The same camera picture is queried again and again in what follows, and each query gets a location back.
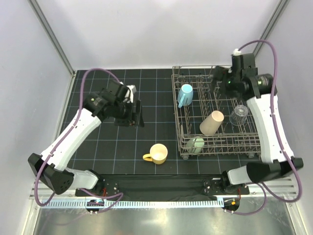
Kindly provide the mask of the beige paper cup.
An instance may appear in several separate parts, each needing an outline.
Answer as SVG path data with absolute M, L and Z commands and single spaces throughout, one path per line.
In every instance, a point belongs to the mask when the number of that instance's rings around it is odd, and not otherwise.
M 224 120 L 224 115 L 220 111 L 213 111 L 201 124 L 200 131 L 206 136 L 214 135 L 221 123 Z

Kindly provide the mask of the clear glass tumbler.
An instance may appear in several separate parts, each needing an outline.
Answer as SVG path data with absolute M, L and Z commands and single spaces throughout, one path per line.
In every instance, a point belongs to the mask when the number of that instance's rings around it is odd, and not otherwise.
M 248 112 L 248 107 L 245 105 L 237 105 L 229 117 L 231 124 L 234 126 L 244 125 L 247 120 Z

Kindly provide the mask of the light blue mug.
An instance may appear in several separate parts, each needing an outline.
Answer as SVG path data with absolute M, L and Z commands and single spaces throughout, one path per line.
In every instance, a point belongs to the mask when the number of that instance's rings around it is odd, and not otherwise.
M 190 84 L 182 85 L 178 94 L 178 108 L 183 106 L 188 106 L 192 103 L 193 100 L 193 87 Z

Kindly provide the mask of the pale green cup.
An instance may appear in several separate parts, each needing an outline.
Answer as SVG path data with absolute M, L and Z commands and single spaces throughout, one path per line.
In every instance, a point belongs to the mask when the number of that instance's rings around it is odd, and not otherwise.
M 199 154 L 204 147 L 204 139 L 195 137 L 190 139 L 186 144 L 186 150 L 189 154 Z

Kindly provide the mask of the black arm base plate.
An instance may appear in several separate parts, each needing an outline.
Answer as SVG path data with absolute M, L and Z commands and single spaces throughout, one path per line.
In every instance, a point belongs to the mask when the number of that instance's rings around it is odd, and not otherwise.
M 104 180 L 99 195 L 108 196 L 119 192 L 123 201 L 178 202 L 208 201 L 217 197 L 248 195 L 244 184 L 231 185 L 220 174 L 196 175 L 110 175 L 102 174 Z

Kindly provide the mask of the yellow mug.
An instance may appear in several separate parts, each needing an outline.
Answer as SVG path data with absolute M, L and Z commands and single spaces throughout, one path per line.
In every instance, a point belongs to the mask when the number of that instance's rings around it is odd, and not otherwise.
M 163 164 L 168 156 L 168 149 L 161 143 L 154 144 L 148 154 L 143 155 L 143 160 L 157 165 Z

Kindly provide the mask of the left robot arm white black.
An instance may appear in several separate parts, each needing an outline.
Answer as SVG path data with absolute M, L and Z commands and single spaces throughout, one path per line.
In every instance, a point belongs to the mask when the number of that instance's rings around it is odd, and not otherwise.
M 70 188 L 85 188 L 93 196 L 100 195 L 104 187 L 99 174 L 70 169 L 67 164 L 89 134 L 108 118 L 114 118 L 116 126 L 144 127 L 141 102 L 134 98 L 135 93 L 135 85 L 109 81 L 101 92 L 88 94 L 82 109 L 59 137 L 41 154 L 28 158 L 35 176 L 57 195 Z

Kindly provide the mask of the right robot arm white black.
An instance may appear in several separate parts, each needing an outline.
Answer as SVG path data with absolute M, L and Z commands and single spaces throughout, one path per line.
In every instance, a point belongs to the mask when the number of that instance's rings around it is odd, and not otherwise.
M 261 160 L 223 173 L 221 190 L 232 194 L 238 185 L 261 183 L 290 176 L 293 169 L 303 167 L 302 158 L 294 157 L 280 120 L 277 89 L 271 74 L 258 74 L 255 56 L 240 51 L 231 55 L 232 66 L 216 66 L 212 90 L 219 86 L 219 93 L 244 101 L 249 108 L 258 133 Z

